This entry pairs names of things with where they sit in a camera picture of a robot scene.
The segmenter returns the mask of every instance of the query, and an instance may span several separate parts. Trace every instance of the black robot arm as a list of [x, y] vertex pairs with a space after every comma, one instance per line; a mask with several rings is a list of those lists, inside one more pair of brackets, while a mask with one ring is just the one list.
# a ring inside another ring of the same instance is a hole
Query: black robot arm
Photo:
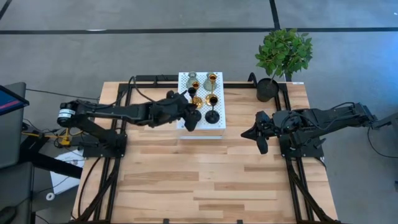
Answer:
[[253, 127], [241, 134], [255, 140], [261, 154], [268, 152], [266, 139], [289, 138], [291, 149], [316, 149], [325, 139], [318, 137], [345, 127], [370, 126], [376, 117], [361, 103], [330, 110], [301, 109], [277, 111], [272, 119], [265, 112], [256, 114]]
[[198, 122], [197, 106], [189, 103], [184, 93], [169, 91], [163, 100], [130, 106], [101, 105], [80, 100], [62, 103], [57, 123], [64, 128], [79, 128], [96, 137], [108, 148], [118, 150], [125, 147], [127, 136], [112, 129], [104, 129], [89, 118], [120, 119], [152, 128], [183, 118], [186, 129], [193, 131]]

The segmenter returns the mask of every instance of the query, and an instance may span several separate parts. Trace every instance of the computer monitor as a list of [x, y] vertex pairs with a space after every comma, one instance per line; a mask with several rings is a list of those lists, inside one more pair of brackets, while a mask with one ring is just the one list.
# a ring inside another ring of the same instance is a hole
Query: computer monitor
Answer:
[[29, 101], [0, 85], [0, 115], [10, 113], [25, 106], [29, 106]]

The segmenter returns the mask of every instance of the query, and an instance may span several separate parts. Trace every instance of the gold goblet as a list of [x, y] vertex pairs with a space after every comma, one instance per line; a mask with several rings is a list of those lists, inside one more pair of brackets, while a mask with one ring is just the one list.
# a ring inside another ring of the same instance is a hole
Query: gold goblet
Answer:
[[218, 97], [215, 94], [213, 94], [214, 84], [216, 83], [217, 75], [213, 73], [209, 75], [209, 79], [211, 82], [211, 93], [205, 97], [205, 101], [207, 105], [211, 106], [210, 98], [215, 97], [218, 99]]
[[[198, 90], [199, 89], [199, 82], [193, 82], [192, 83], [192, 87], [194, 87], [194, 89]], [[203, 106], [203, 101], [201, 100], [201, 98], [199, 96], [194, 96], [191, 100], [191, 103], [196, 104], [197, 109], [200, 109]]]

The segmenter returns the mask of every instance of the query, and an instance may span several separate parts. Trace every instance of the yellow cable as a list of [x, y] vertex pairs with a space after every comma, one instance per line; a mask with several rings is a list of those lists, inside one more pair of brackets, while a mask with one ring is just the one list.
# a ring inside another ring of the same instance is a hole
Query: yellow cable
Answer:
[[[81, 133], [83, 133], [83, 131], [78, 131], [75, 134], [69, 134], [69, 128], [67, 128], [66, 135], [63, 135], [63, 136], [45, 135], [44, 137], [47, 137], [47, 138], [67, 138], [67, 137], [71, 137], [71, 136], [76, 136], [76, 135], [81, 134]], [[38, 134], [34, 134], [34, 133], [21, 132], [21, 134], [24, 134], [24, 135], [27, 135], [27, 136], [40, 137]]]
[[[22, 132], [21, 134], [27, 135], [27, 136], [40, 137], [38, 134], [34, 134], [34, 133], [25, 133], [25, 132]], [[47, 138], [65, 138], [65, 137], [69, 137], [69, 136], [45, 135], [44, 137], [47, 137]]]

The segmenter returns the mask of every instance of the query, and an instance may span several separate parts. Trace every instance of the wooden tabletop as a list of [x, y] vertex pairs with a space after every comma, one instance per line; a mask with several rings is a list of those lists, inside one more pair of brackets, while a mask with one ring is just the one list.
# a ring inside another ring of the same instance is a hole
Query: wooden tabletop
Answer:
[[[106, 82], [100, 103], [112, 103], [118, 85]], [[309, 108], [304, 85], [287, 83], [287, 87], [292, 109]], [[141, 89], [154, 100], [165, 98], [168, 90]], [[224, 97], [227, 128], [222, 140], [179, 140], [175, 123], [154, 129], [127, 125], [128, 145], [121, 160], [112, 223], [161, 223], [164, 218], [171, 223], [236, 223], [239, 219], [244, 223], [295, 223], [277, 138], [271, 138], [269, 152], [260, 155], [255, 141], [240, 136], [253, 125], [258, 111], [269, 116], [276, 111], [274, 100], [257, 101], [256, 90], [248, 88], [226, 88]], [[280, 98], [284, 108], [283, 96]], [[134, 91], [131, 103], [143, 102], [146, 100]], [[104, 128], [111, 126], [108, 119], [95, 121]], [[85, 162], [78, 196], [95, 160]], [[87, 181], [82, 210], [98, 192], [103, 161]], [[337, 219], [325, 168], [313, 158], [303, 158], [303, 163], [310, 193], [327, 215]], [[306, 219], [303, 198], [298, 194]]]

